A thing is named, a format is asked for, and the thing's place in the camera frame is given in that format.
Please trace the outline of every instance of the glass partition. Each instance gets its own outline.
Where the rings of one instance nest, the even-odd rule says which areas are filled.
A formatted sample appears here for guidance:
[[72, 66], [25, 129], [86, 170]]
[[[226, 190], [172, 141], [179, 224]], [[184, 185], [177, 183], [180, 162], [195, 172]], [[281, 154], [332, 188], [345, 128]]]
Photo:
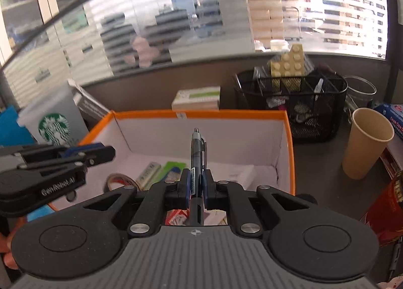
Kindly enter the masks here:
[[[386, 0], [83, 1], [54, 25], [86, 11], [85, 31], [72, 31], [57, 55], [60, 78], [80, 84], [164, 63], [269, 52], [273, 39], [302, 43], [305, 52], [386, 56]], [[35, 64], [24, 58], [6, 65], [6, 77]], [[18, 104], [47, 90], [51, 78], [30, 96], [14, 90]]]

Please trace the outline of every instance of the white container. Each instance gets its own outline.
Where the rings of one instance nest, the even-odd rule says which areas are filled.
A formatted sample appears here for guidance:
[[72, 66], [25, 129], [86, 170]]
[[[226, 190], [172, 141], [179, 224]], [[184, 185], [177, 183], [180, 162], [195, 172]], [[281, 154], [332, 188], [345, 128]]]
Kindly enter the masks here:
[[17, 123], [39, 143], [55, 146], [75, 146], [88, 134], [67, 83], [25, 107]]
[[290, 50], [287, 40], [279, 40], [279, 39], [270, 40], [270, 49], [272, 52]]

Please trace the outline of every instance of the red can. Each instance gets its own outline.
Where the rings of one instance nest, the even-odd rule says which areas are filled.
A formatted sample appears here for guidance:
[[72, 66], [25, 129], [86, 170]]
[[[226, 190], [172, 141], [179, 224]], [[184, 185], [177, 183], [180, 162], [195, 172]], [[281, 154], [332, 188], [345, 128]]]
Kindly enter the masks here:
[[376, 233], [380, 245], [397, 240], [403, 235], [402, 175], [386, 187], [361, 221]]

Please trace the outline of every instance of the pen barcode label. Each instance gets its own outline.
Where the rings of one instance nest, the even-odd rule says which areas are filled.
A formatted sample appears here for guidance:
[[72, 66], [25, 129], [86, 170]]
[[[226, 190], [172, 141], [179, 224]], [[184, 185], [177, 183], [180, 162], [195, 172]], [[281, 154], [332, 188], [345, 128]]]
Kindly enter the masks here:
[[190, 170], [190, 194], [196, 194], [196, 169], [194, 167]]

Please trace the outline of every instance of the gray ribbed surface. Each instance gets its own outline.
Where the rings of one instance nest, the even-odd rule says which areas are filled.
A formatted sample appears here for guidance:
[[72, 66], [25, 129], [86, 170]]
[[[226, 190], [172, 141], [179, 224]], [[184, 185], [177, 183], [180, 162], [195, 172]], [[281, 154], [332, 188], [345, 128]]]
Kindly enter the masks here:
[[[197, 236], [192, 230], [201, 231]], [[155, 236], [131, 240], [116, 262], [70, 281], [26, 275], [13, 289], [375, 289], [366, 278], [346, 284], [309, 282], [281, 269], [258, 240], [229, 227], [162, 227]]]

